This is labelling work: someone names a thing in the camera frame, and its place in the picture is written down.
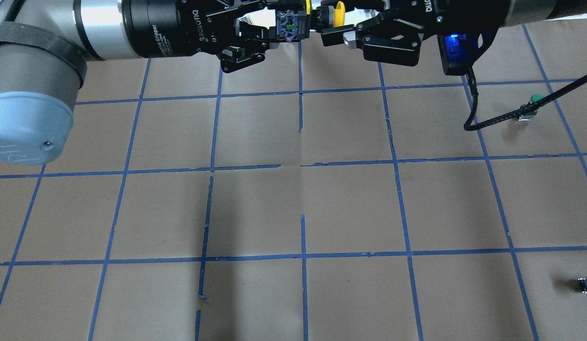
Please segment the green knob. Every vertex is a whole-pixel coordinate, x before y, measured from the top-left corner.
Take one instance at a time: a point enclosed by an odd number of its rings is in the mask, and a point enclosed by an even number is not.
[[[544,95],[540,95],[540,94],[536,93],[535,95],[531,96],[531,103],[536,103],[537,101],[540,101],[543,98],[544,98]]]

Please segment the gray strap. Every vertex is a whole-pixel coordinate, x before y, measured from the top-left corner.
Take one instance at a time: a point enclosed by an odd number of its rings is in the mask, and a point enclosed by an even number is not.
[[[87,75],[87,61],[83,51],[63,37],[44,28],[5,21],[0,25],[0,43],[36,47],[53,54],[79,74],[83,86]]]

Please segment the cable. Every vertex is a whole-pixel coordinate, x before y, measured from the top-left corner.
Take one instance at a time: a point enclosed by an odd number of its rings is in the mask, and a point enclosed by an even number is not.
[[[468,71],[468,74],[466,75],[466,79],[468,80],[468,85],[470,87],[470,94],[472,95],[472,109],[470,111],[470,116],[469,116],[468,120],[466,121],[466,123],[464,123],[464,130],[466,130],[468,132],[480,130],[480,129],[483,129],[483,128],[486,128],[486,127],[492,126],[492,125],[497,125],[497,123],[502,123],[504,121],[507,121],[508,119],[520,117],[521,115],[525,115],[529,112],[534,112],[534,111],[538,110],[539,108],[542,108],[546,104],[549,104],[550,102],[553,102],[557,99],[560,99],[560,97],[567,95],[571,91],[574,91],[575,89],[577,89],[587,83],[587,75],[586,75],[586,76],[583,76],[582,78],[580,78],[579,80],[576,80],[575,82],[563,87],[559,91],[556,91],[556,92],[544,97],[543,99],[541,99],[539,101],[536,101],[534,103],[529,103],[526,106],[522,106],[521,108],[519,108],[515,111],[509,112],[508,114],[504,114],[504,115],[501,115],[501,116],[498,116],[498,117],[495,117],[492,119],[488,119],[487,121],[477,123],[476,125],[472,125],[472,122],[475,120],[475,117],[477,117],[477,110],[478,110],[478,106],[479,106],[479,91],[478,91],[478,86],[477,86],[477,78],[475,76],[474,70],[471,67]]]
[[[5,20],[3,21],[16,21],[24,2],[26,2],[26,0],[14,0],[5,15]]]

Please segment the yellow object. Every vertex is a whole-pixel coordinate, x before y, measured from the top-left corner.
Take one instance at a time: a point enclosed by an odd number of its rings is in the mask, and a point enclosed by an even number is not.
[[[340,27],[343,26],[346,22],[346,5],[343,2],[338,2],[337,7],[333,11],[333,26]]]

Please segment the black cable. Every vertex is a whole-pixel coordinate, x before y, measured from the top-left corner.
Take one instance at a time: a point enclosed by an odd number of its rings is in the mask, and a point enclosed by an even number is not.
[[[3,21],[16,21],[18,18],[18,14],[20,13],[22,6],[24,5],[26,0],[14,0],[5,15],[5,19]]]
[[[475,72],[472,68],[469,69],[468,74],[466,75],[466,79],[468,80],[468,85],[470,87],[470,94],[472,95],[472,109],[470,111],[470,116],[469,116],[468,120],[466,121],[466,123],[464,123],[464,130],[466,130],[468,132],[480,130],[480,129],[483,129],[483,128],[486,128],[486,127],[492,126],[492,125],[497,125],[497,123],[507,121],[508,119],[517,118],[517,117],[520,117],[521,115],[525,115],[529,112],[534,112],[534,111],[538,110],[539,108],[542,108],[546,104],[549,104],[550,102],[553,102],[557,99],[560,99],[560,97],[567,95],[571,91],[574,91],[575,89],[577,89],[587,83],[587,75],[586,75],[586,76],[583,76],[582,78],[580,78],[579,80],[576,80],[575,82],[563,87],[559,91],[556,91],[556,92],[544,97],[543,99],[541,99],[539,101],[527,104],[526,106],[522,106],[521,108],[519,108],[515,111],[512,111],[512,112],[509,112],[508,114],[504,114],[504,115],[501,115],[501,116],[498,116],[498,117],[495,117],[492,119],[488,119],[487,121],[477,123],[476,125],[472,125],[472,122],[475,120],[475,117],[477,117],[477,110],[478,110],[478,106],[479,106],[479,90],[478,90],[478,86],[477,86],[477,78],[476,78]]]

